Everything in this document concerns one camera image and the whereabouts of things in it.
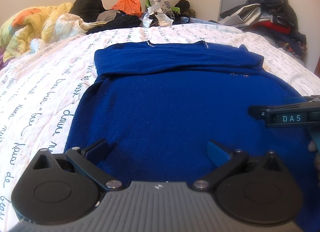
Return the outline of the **right hand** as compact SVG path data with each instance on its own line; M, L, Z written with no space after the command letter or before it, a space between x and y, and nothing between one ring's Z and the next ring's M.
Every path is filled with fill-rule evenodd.
M308 151L312 152L312 153L315 153L315 158L314 158L314 161L313 161L313 165L314 165L314 167L317 170L318 175L319 175L319 172L320 172L320 167L319 167L320 166L320 158L319 158L319 152L318 152L318 149L317 149L317 146L316 146L314 140L312 140L309 143Z

